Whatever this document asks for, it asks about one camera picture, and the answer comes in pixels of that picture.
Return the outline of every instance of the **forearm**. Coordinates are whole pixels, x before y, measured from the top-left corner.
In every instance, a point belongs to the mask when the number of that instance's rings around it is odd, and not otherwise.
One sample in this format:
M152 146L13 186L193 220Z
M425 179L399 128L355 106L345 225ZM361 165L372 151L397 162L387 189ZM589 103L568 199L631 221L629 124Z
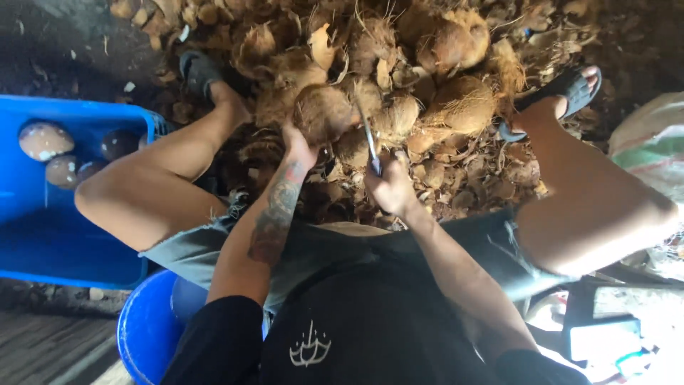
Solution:
M265 192L240 218L221 248L207 302L244 295L263 305L271 267L285 248L305 175L302 165L286 155Z
M444 296L506 339L502 345L536 348L525 322L499 284L419 203L406 211L403 220L418 241Z

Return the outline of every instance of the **leg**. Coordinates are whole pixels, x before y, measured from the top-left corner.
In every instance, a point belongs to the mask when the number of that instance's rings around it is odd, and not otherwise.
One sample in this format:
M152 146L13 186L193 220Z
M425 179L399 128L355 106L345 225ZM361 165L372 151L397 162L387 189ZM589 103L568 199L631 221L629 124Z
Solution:
M82 183L75 197L82 215L138 251L223 215L224 204L192 182L249 115L228 84L210 88L211 113Z
M584 73L592 84L593 69ZM580 276L673 234L677 206L563 130L563 97L547 97L517 115L551 196L523 206L515 221L521 249L535 266Z

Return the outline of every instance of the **person's right hand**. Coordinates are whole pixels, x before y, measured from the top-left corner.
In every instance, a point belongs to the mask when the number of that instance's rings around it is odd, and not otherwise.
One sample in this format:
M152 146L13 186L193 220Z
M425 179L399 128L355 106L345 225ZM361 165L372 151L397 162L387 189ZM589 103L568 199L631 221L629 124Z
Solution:
M364 181L366 192L392 215L402 219L409 209L420 206L408 170L398 159L382 163L382 178L368 167Z

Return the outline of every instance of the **person's left hand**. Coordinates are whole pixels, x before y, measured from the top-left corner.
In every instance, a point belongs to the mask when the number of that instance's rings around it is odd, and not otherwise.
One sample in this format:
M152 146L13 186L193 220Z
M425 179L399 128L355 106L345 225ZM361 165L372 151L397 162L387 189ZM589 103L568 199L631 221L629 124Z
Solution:
M286 158L296 159L307 171L316 165L320 148L309 147L302 132L292 124L291 118L282 125L282 139L287 150Z

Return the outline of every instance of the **tattooed forearm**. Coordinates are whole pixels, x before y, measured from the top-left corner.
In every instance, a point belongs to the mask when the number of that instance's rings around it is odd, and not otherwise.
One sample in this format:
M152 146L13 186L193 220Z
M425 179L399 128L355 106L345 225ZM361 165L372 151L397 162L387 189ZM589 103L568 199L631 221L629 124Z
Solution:
M273 176L273 183L266 192L267 207L255 220L247 251L250 259L270 266L280 260L305 175L302 164L295 161Z

